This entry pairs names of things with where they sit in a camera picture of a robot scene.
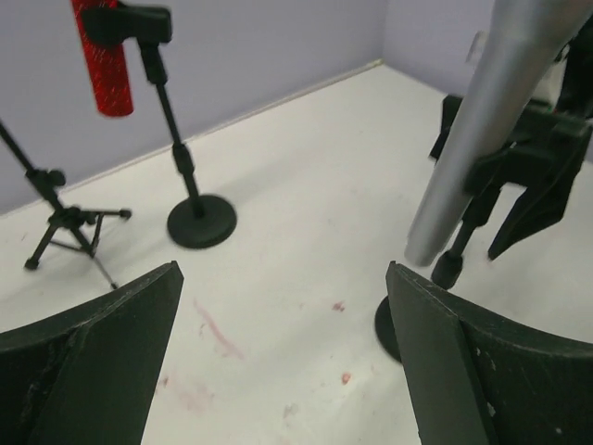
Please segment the black tripod shock mount stand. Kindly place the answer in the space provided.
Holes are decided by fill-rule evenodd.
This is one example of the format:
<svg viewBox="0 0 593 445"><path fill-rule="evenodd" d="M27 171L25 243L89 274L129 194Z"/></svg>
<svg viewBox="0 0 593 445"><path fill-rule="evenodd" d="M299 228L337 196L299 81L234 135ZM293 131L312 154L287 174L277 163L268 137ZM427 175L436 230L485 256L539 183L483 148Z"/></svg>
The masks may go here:
<svg viewBox="0 0 593 445"><path fill-rule="evenodd" d="M34 166L3 123L1 123L1 138L24 168L25 178L32 188L53 209L53 213L47 220L48 227L32 255L25 261L24 269L37 270L45 250L48 246L53 245L87 256L106 278L110 287L117 289L119 286L96 257L96 251L104 219L114 217L128 221L132 217L132 211L130 209L85 210L78 206L65 207L57 192L59 187L66 184L64 172L60 169L44 170ZM55 241L54 235L60 229L68 231L78 242L78 245Z"/></svg>

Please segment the silver microphone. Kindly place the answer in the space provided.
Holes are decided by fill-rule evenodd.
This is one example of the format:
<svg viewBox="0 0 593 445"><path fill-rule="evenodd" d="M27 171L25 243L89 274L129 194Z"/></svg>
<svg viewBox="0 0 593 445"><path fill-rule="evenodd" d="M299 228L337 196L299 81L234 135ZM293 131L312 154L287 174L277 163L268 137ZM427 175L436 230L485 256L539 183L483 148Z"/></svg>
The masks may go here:
<svg viewBox="0 0 593 445"><path fill-rule="evenodd" d="M463 187L471 167L504 144L549 66L591 14L586 0L495 2L483 54L410 227L409 263L427 267L443 250L469 205Z"/></svg>

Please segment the red glitter microphone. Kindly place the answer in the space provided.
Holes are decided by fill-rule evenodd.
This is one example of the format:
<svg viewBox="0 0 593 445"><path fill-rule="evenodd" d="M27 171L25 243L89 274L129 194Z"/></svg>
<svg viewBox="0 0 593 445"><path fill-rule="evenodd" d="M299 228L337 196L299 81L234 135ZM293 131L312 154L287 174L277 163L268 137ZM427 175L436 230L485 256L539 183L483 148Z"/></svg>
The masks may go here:
<svg viewBox="0 0 593 445"><path fill-rule="evenodd" d="M109 12L118 8L118 2L73 0L70 3L98 112L109 118L131 115L132 95L122 44L96 43L89 32L101 32L103 27L94 23L87 26L83 22L83 13L87 10L98 8L101 13Z"/></svg>

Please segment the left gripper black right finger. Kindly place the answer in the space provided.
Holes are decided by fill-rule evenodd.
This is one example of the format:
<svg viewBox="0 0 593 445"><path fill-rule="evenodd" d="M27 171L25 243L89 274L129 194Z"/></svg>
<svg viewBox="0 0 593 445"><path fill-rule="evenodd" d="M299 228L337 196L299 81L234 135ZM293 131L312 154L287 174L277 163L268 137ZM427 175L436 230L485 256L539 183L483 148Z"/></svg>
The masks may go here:
<svg viewBox="0 0 593 445"><path fill-rule="evenodd" d="M395 261L386 285L421 443L591 443L591 344L514 322Z"/></svg>

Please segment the black round base stand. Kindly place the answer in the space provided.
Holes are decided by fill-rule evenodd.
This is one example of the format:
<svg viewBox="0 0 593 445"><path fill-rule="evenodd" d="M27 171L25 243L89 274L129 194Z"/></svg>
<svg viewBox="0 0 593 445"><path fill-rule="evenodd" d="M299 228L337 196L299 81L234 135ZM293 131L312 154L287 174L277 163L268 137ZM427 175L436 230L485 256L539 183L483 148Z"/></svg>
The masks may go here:
<svg viewBox="0 0 593 445"><path fill-rule="evenodd" d="M452 247L445 251L436 262L431 280L437 285L451 289L463 269L463 253L473 232L488 222L505 184L517 184L529 191L545 179L551 169L553 155L535 142L527 139L511 141L493 154L477 160L466 180L465 189L469 191L471 202L461 218L461 228L455 236ZM531 209L523 217L511 216L509 212L505 223L511 223L518 232L509 241L512 246L542 230L543 220L537 221L536 212ZM379 304L374 315L374 330L379 343L388 356L401 363L397 336L393 325L388 297Z"/></svg>
<svg viewBox="0 0 593 445"><path fill-rule="evenodd" d="M166 89L168 74L159 47L172 40L170 10L164 6L92 6L82 12L84 31L95 44L116 45L134 39L147 81L155 86L172 139L171 151L188 198L177 204L167 220L170 239L183 248L205 249L226 240L237 225L233 205L218 195L202 195L192 155L180 136Z"/></svg>

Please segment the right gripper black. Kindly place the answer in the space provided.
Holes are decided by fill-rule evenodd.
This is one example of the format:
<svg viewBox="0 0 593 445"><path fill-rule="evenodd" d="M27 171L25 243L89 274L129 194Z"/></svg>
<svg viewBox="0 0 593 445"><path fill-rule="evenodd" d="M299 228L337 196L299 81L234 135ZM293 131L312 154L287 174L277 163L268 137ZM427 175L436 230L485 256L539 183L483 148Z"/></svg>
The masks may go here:
<svg viewBox="0 0 593 445"><path fill-rule="evenodd" d="M580 32L555 61L567 58L560 98L555 107L530 99L531 104L592 119L592 32ZM442 101L439 135L429 157L438 161L463 97L447 95ZM581 171L592 136L587 121L560 121L534 142L508 149L500 173L506 183L524 192L500 226L487 255L492 261L513 245L561 221L575 177Z"/></svg>

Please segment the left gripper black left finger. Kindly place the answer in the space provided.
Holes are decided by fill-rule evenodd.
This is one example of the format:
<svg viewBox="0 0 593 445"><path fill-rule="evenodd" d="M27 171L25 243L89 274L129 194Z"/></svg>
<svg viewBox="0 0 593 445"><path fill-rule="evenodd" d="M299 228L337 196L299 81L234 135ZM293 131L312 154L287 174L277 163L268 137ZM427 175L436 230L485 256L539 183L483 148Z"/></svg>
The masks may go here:
<svg viewBox="0 0 593 445"><path fill-rule="evenodd" d="M171 261L2 333L2 443L141 443L182 288Z"/></svg>

